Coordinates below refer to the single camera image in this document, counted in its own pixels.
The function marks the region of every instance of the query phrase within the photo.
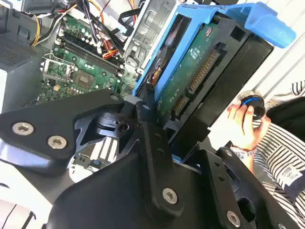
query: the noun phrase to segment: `finger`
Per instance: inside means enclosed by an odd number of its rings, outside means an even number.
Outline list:
[[[243,128],[243,119],[244,119],[244,114],[247,110],[247,105],[242,105],[237,111],[236,111],[236,115],[234,118],[234,122],[240,126],[241,128]]]
[[[230,115],[230,112],[231,112],[233,106],[234,106],[234,104],[231,104],[231,105],[228,106],[228,108],[226,109],[226,116],[227,116],[227,118],[229,118],[229,115]]]
[[[237,100],[236,103],[234,105],[232,105],[231,111],[229,113],[229,120],[234,120],[236,111],[240,107],[240,104],[241,104],[241,101]]]
[[[243,124],[244,135],[253,135],[254,134],[253,126],[252,126],[253,111],[254,111],[253,106],[249,106],[247,109],[247,112],[244,116],[244,124]]]
[[[271,124],[270,118],[266,115],[262,118],[262,123],[259,126],[259,138],[262,139],[268,131],[269,125]]]

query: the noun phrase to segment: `person's hand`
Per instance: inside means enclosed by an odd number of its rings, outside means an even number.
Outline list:
[[[256,145],[262,140],[268,131],[271,123],[270,118],[264,116],[262,123],[258,128],[252,127],[254,108],[246,105],[240,107],[241,101],[229,106],[228,121],[230,127],[231,142],[234,146],[251,151],[255,149]]]

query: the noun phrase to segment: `clothing tag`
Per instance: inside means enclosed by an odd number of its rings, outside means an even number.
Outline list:
[[[282,181],[288,186],[290,186],[295,180],[297,180],[301,176],[302,173],[300,173],[296,168],[290,165],[287,166],[287,168],[285,168],[279,175],[279,177],[282,178]]]

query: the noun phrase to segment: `blue drive tray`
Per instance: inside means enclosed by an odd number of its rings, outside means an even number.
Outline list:
[[[168,32],[170,31],[176,16],[181,14],[192,20],[155,87],[155,101],[158,101],[160,98],[163,90],[169,82],[169,79],[175,72],[176,68],[193,42],[200,29],[200,26],[203,23],[209,24],[216,12],[229,16],[242,24],[245,29],[252,31],[254,34],[280,48],[287,47],[296,37],[296,33],[276,17],[277,12],[262,2],[236,4],[231,6],[182,4],[178,6],[175,15],[173,16],[168,28],[160,40],[154,54],[152,55],[151,60],[147,64],[143,75],[139,79],[133,91],[133,95],[137,94],[137,90],[148,73],[148,70],[158,51],[160,50]]]

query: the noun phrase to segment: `screw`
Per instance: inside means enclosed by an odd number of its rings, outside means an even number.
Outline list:
[[[150,109],[149,106],[146,105],[146,104],[143,104],[142,106],[143,106],[146,110],[149,110],[149,109]]]
[[[206,33],[205,33],[205,37],[209,37],[210,35],[211,35],[211,33],[212,33],[212,27],[210,27],[207,31],[206,31]]]
[[[227,218],[236,228],[240,227],[240,220],[235,212],[227,211]]]
[[[286,227],[283,224],[281,224],[281,223],[278,224],[278,228],[279,229],[286,229]]]
[[[230,151],[230,150],[225,150],[226,151],[226,153],[227,153],[227,155],[229,155],[229,156],[233,156],[233,154],[232,154],[232,152]]]
[[[163,189],[163,198],[168,202],[169,204],[176,204],[178,202],[178,197],[177,194],[175,193],[174,190],[172,190],[169,187],[166,187]]]
[[[67,145],[67,140],[59,135],[49,137],[48,145],[53,149],[64,149]]]
[[[15,123],[12,130],[15,134],[26,136],[34,132],[34,127],[29,123]]]

